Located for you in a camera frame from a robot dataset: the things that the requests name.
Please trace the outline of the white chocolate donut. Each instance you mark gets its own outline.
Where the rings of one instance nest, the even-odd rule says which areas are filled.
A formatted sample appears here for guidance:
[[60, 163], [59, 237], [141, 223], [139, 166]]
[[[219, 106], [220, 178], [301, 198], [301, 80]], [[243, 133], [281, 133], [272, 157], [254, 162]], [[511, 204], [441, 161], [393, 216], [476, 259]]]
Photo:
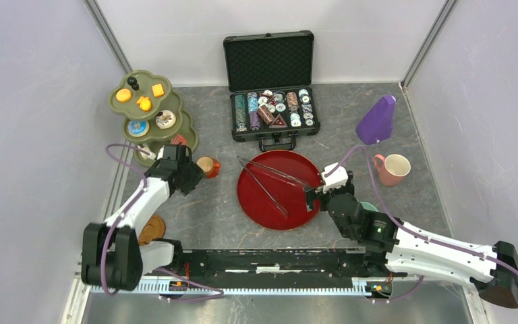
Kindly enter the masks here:
[[169, 129], [176, 124], [177, 117], [174, 112], [169, 110], [159, 111], [155, 117], [155, 123], [160, 129]]

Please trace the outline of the red round coaster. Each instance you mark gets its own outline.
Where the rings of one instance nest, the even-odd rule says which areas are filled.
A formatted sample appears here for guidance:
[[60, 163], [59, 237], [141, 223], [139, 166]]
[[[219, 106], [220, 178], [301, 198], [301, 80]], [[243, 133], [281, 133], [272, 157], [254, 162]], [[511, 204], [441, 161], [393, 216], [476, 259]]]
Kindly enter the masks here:
[[217, 177], [219, 172], [220, 172], [220, 170], [221, 170], [220, 162], [217, 159], [212, 158], [212, 169], [210, 171], [210, 177], [211, 178]]

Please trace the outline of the metal tongs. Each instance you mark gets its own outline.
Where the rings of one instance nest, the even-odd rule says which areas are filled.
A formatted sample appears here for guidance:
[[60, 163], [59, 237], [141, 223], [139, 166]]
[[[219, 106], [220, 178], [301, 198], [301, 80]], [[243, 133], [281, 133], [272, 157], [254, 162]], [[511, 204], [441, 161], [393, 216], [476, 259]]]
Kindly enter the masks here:
[[309, 183], [304, 180], [301, 180], [297, 177], [284, 173], [278, 169], [273, 167], [269, 167], [267, 165], [263, 165], [261, 163], [257, 163], [253, 160], [246, 159], [240, 155], [237, 156], [237, 161], [241, 165], [242, 169], [250, 175], [250, 177], [259, 185], [259, 187], [267, 194], [267, 197], [271, 200], [274, 206], [282, 213], [284, 218], [288, 218], [289, 212], [288, 210], [278, 202], [278, 200], [266, 189], [266, 187], [262, 184], [262, 182], [256, 177], [256, 175], [250, 170], [248, 165], [254, 165], [264, 171], [267, 171], [267, 176], [276, 180], [283, 181], [286, 184], [291, 184], [292, 186], [299, 186], [300, 188], [307, 188]]

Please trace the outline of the small orange cup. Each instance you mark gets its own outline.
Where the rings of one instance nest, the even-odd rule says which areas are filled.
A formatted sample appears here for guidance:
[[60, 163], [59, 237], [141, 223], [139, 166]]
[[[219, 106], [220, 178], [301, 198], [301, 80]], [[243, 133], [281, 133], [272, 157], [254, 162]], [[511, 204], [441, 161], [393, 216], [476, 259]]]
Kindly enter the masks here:
[[196, 161], [196, 165], [204, 172], [207, 179], [211, 179], [210, 171], [212, 169], [212, 157], [200, 157]]

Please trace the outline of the yellow rectangular biscuit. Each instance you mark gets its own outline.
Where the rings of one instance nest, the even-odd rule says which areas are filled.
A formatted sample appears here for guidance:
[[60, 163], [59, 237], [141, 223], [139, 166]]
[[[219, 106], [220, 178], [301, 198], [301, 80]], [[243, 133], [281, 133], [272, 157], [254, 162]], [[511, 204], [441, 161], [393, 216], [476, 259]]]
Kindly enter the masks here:
[[163, 97], [165, 95], [165, 88], [161, 83], [152, 85], [151, 89], [155, 98]]

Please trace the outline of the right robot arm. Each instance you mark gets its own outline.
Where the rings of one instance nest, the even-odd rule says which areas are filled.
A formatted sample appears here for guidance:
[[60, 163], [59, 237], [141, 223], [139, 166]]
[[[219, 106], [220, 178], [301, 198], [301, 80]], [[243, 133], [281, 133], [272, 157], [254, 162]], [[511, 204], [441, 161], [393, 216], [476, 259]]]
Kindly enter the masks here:
[[309, 210], [320, 203], [339, 233], [365, 248], [362, 265], [370, 275], [432, 277], [475, 289], [490, 304], [518, 308], [518, 255], [512, 244], [462, 242], [366, 210], [350, 185], [327, 192], [322, 186], [306, 187], [303, 192]]

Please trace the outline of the teal cup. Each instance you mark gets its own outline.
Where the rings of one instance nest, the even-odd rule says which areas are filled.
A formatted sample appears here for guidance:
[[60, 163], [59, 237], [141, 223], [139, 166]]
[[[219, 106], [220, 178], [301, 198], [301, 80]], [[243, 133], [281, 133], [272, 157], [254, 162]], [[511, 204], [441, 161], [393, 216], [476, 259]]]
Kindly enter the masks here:
[[369, 202], [364, 202], [364, 201], [362, 201], [360, 204], [361, 204], [361, 205], [362, 205], [362, 207], [363, 207], [365, 210], [367, 210], [367, 211], [378, 212], [378, 209], [377, 209], [373, 204], [371, 204], [371, 203], [369, 203]]

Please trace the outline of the orange round cookie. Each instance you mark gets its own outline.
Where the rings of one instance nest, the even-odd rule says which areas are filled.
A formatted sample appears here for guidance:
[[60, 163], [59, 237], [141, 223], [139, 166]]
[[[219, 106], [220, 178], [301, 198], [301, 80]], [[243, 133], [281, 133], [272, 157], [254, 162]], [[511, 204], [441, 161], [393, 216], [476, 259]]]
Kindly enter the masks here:
[[132, 92], [128, 88], [121, 88], [116, 92], [115, 98], [120, 103], [125, 103], [132, 98]]

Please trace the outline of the pink mug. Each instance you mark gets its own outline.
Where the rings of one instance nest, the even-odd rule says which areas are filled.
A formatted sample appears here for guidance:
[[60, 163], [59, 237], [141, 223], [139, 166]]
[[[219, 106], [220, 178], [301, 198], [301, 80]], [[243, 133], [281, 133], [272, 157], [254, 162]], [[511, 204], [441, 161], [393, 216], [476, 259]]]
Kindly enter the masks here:
[[411, 171], [411, 163], [400, 154], [383, 156], [380, 154], [373, 157], [374, 166], [378, 172], [378, 180], [384, 186], [396, 186]]

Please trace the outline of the white roll cake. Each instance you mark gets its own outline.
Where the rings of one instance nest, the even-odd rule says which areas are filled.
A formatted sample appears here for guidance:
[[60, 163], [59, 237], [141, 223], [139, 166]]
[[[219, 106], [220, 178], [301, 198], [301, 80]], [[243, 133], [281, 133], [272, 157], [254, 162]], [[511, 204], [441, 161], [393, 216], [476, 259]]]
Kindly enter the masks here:
[[143, 159], [150, 159], [149, 155], [153, 152], [147, 144], [138, 144], [136, 146], [140, 151], [139, 154]]

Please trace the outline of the blue donut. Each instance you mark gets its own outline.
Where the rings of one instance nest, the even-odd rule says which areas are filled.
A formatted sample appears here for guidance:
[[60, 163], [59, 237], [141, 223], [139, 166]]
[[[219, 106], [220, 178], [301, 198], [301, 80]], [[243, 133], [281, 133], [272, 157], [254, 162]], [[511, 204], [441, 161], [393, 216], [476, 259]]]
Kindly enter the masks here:
[[148, 121], [134, 121], [129, 120], [126, 124], [126, 133], [134, 138], [139, 138], [148, 133], [150, 128]]

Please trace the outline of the orange fish cookie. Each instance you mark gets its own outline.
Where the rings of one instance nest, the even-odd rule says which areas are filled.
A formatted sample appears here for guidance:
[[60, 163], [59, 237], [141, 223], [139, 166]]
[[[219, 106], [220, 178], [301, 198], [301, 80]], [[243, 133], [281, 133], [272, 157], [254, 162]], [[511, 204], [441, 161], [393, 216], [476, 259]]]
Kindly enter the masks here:
[[152, 109], [152, 101], [149, 97], [141, 96], [136, 104], [142, 111], [150, 111]]

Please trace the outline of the green three-tier dessert stand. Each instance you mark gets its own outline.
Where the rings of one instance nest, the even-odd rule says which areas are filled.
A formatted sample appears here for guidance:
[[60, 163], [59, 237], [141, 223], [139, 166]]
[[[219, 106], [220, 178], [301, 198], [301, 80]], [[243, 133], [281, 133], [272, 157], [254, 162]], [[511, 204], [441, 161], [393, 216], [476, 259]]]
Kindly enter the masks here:
[[[155, 98], [151, 87], [159, 83], [164, 86], [165, 95]], [[128, 88], [132, 92], [132, 98], [125, 103], [120, 103], [115, 98], [116, 92], [121, 88]], [[150, 111], [142, 111], [136, 104], [141, 96], [151, 99], [152, 109]], [[158, 151], [164, 144], [170, 144], [176, 134], [181, 134], [188, 140], [187, 146], [193, 152], [200, 146], [200, 137], [195, 128], [194, 118], [185, 108], [182, 95], [174, 89], [171, 81], [164, 76], [153, 74], [147, 70], [134, 70], [126, 74], [110, 94], [108, 105], [113, 113], [124, 117], [123, 135], [128, 142], [135, 146], [147, 144], [153, 152]], [[172, 111], [176, 115], [177, 121], [173, 127], [163, 130], [156, 125], [155, 117], [162, 110]], [[125, 131], [129, 120], [148, 121], [150, 125], [148, 133], [139, 138], [129, 136]], [[151, 159], [143, 159], [139, 152], [134, 153], [134, 156], [144, 166], [150, 166], [154, 162]]]

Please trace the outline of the brown wooden coaster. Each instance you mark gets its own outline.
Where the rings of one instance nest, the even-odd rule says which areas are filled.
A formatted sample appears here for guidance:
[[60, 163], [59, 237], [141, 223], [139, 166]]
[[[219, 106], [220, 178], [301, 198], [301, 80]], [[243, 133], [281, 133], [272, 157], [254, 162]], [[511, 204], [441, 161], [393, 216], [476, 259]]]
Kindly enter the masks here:
[[163, 219], [156, 214], [153, 214], [146, 225], [142, 228], [138, 243], [140, 246], [145, 246], [154, 240], [163, 238], [166, 231], [166, 225]]

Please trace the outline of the pink triangular cake slice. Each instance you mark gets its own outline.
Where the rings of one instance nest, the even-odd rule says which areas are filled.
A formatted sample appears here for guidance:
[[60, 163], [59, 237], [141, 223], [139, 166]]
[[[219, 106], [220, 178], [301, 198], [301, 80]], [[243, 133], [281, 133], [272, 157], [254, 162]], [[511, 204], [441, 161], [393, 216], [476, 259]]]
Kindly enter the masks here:
[[181, 134], [176, 134], [175, 137], [170, 141], [171, 144], [188, 145], [188, 140]]

